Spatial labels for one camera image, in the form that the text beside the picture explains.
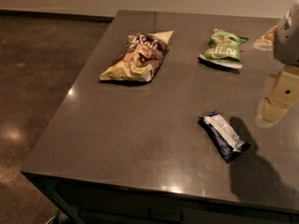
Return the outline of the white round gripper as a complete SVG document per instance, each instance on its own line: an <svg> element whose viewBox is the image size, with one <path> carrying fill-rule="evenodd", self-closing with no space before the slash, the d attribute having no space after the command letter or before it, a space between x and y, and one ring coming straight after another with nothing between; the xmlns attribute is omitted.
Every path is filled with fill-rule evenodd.
<svg viewBox="0 0 299 224"><path fill-rule="evenodd" d="M299 100L299 0L279 21L274 38L274 57L286 65L270 74L264 83L263 99L258 104L255 122L270 128Z"/></svg>

